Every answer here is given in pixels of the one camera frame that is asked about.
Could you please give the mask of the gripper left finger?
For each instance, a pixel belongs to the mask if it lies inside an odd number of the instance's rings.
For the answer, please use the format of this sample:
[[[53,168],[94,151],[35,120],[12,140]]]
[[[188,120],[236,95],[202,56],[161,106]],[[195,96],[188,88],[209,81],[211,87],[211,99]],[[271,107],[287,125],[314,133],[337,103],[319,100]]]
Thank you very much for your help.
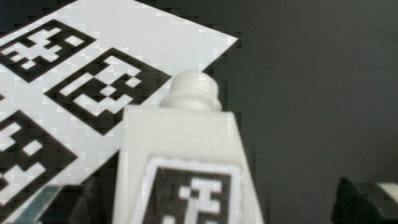
[[[106,224],[97,179],[47,185],[10,224]]]

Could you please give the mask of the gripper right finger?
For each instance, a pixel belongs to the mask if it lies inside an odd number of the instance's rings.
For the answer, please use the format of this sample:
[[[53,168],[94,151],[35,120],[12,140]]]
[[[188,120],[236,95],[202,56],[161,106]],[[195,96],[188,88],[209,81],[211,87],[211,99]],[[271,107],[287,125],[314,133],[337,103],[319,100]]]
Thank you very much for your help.
[[[398,224],[398,183],[339,179],[330,220],[333,224]]]

